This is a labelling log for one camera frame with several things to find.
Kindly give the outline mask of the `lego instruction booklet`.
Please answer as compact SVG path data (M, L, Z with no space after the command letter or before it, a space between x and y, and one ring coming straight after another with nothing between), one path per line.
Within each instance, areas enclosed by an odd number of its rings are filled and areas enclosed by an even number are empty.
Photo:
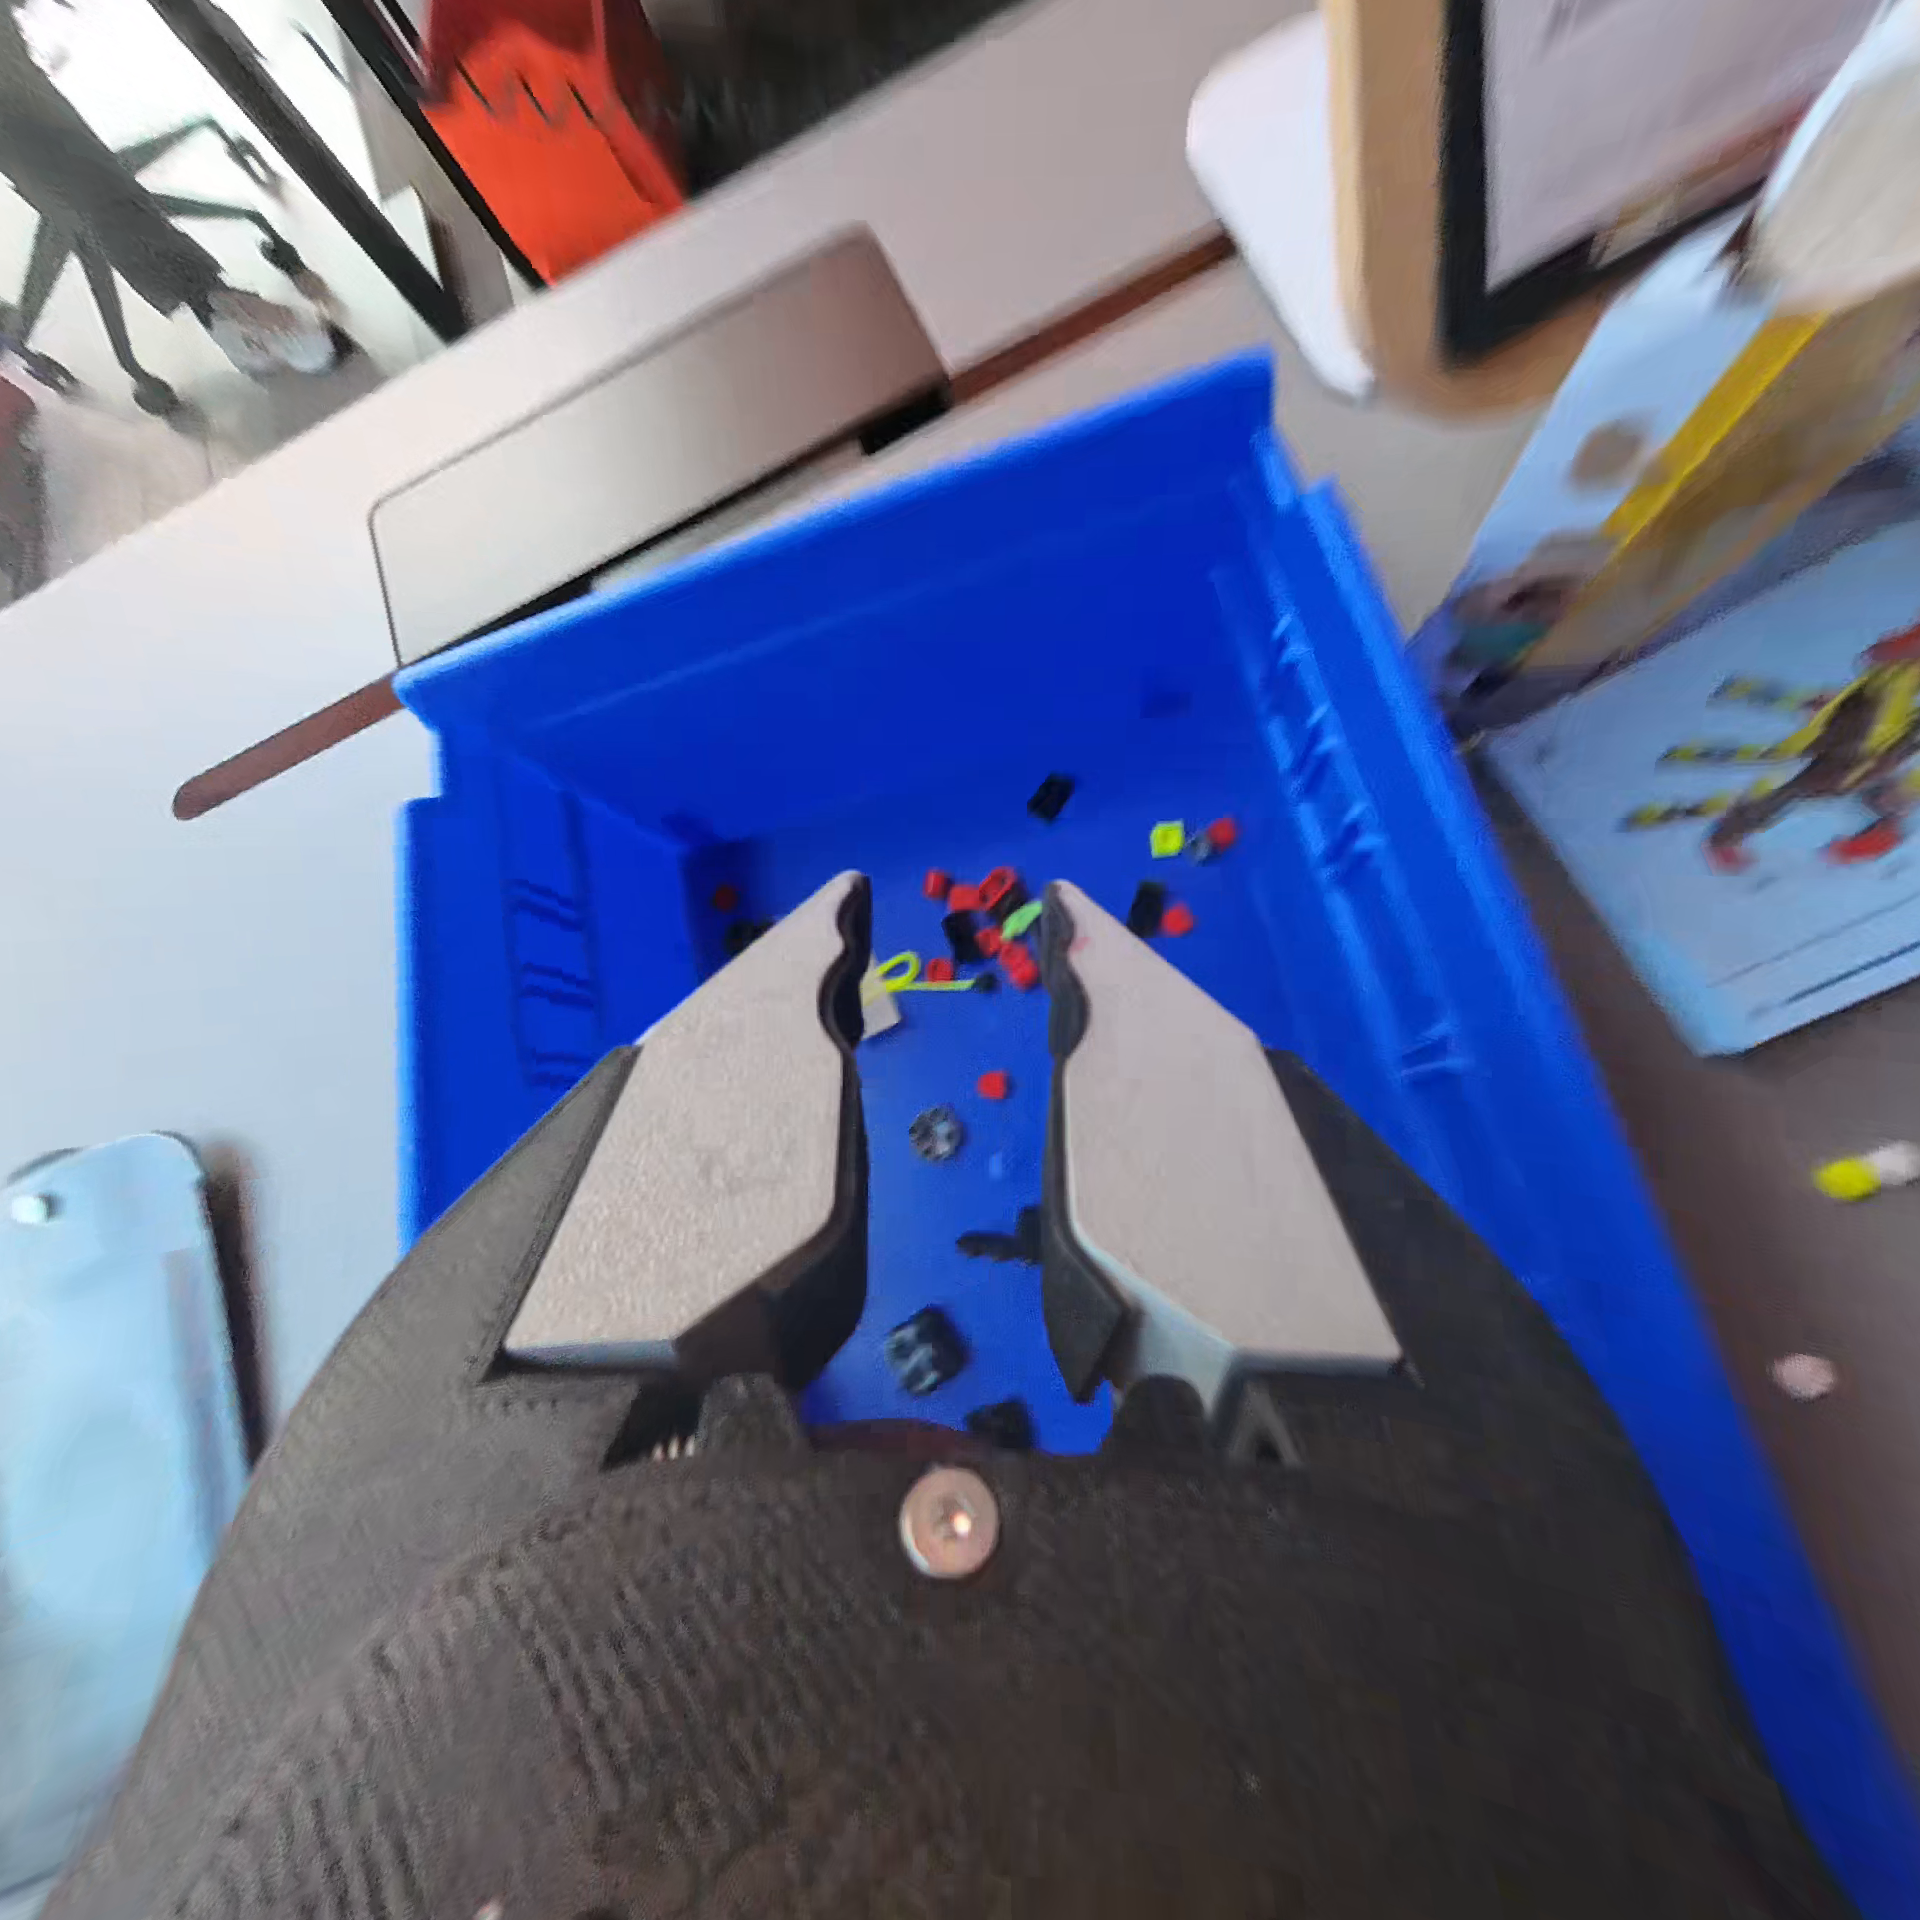
M1915 423L1638 659L1489 737L1699 1053L1917 970Z

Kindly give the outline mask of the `orange bag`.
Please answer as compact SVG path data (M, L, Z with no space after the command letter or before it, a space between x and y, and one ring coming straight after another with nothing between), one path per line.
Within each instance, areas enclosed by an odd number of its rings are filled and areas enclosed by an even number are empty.
M641 2L433 2L423 118L537 283L687 203L681 83Z

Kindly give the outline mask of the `clear plastic bag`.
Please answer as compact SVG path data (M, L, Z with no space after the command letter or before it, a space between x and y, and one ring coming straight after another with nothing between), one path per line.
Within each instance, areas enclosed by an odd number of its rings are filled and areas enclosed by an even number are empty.
M7 1180L5 1914L111 1802L247 1476L198 1155L124 1137Z

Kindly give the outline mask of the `blue plastic bin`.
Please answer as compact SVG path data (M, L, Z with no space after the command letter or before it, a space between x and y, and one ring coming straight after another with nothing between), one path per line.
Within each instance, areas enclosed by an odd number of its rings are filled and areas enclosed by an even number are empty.
M841 871L878 958L925 875L1070 879L1306 1061L1501 1258L1623 1415L1775 1773L1866 1916L1915 1804L1642 1166L1330 490L1249 354L397 673L401 1234Z

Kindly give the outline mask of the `colourful lego box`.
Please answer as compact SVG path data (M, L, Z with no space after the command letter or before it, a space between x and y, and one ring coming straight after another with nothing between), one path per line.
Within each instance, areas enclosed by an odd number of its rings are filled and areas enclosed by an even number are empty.
M1438 341L1609 303L1412 653L1500 727L1915 429L1915 4L1446 4Z

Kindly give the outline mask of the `grey closed laptop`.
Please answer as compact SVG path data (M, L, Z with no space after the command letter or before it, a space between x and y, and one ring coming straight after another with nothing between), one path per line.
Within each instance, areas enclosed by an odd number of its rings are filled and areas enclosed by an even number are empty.
M380 495L395 663L507 627L948 401L878 237L841 231Z

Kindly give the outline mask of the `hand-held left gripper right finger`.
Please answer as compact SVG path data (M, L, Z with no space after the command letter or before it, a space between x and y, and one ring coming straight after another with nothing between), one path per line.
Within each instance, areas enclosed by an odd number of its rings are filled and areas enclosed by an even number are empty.
M1041 1298L1074 1402L1148 1379L1228 1422L1250 1380L1403 1346L1253 1026L1082 887L1044 891Z

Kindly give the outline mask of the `black office chair base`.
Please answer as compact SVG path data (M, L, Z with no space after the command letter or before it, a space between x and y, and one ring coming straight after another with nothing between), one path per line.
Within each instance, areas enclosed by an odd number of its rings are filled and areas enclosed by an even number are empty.
M5 353L44 388L66 397L77 393L81 380L71 369L31 343L62 271L77 265L111 361L143 415L170 420L185 403L137 361L124 290L163 317L191 317L244 377L324 377L335 371L351 354L335 301L262 210L157 193L141 178L206 133L254 180L270 185L273 173L259 150L210 114L111 148L34 53L20 22L23 10L5 4L3 13L3 173L31 207L37 227L17 300L5 306ZM230 281L214 253L183 229L191 222L254 227L259 252L291 281L294 300L277 301Z

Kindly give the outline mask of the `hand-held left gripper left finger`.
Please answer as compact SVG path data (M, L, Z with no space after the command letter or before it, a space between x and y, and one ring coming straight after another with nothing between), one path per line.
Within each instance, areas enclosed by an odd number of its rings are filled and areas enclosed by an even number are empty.
M873 890L841 871L654 1022L507 1329L535 1366L811 1386L866 1310Z

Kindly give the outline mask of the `white stand base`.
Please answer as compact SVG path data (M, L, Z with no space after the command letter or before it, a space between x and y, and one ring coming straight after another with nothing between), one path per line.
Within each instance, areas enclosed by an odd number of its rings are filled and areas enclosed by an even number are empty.
M1191 95L1191 175L1322 388L1378 396L1338 275L1329 29L1310 10L1215 65Z

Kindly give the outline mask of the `black table frame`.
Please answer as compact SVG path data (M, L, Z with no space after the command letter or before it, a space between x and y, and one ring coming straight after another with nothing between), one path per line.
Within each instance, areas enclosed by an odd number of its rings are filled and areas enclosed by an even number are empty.
M259 187L301 205L449 346L545 290L426 114L426 4L143 2Z

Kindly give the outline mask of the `pile of small lego pieces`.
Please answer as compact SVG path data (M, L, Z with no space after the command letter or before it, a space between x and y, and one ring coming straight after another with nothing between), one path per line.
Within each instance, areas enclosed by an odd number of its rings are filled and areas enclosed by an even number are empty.
M930 871L956 882L1011 868L1030 897L1070 879L1118 918L1143 879L1191 894L1199 921L1221 875L1155 858L1156 826L1196 830L1234 813L1221 783L1167 767L1145 780L1073 777L1061 813L1025 810L1029 775L881 799L781 831L718 838L687 861L705 971L715 971L839 871L870 882L873 963L954 958ZM1003 965L954 967L987 990L909 987L897 1022L854 1050L870 1161L870 1275L861 1322L803 1395L817 1427L923 1422L963 1431L1015 1402L1042 1451L1085 1453L1111 1425L1099 1388L1065 1388L1042 1318L1041 1268L1022 1217L1042 1199L1050 1117L1050 996Z

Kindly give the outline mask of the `wooden framed display stand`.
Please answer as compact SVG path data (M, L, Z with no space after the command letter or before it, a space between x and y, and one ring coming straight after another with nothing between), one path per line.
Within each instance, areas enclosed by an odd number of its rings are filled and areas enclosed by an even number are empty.
M1669 250L1707 303L1915 335L1915 4L1349 2L1339 298L1425 415L1549 401Z

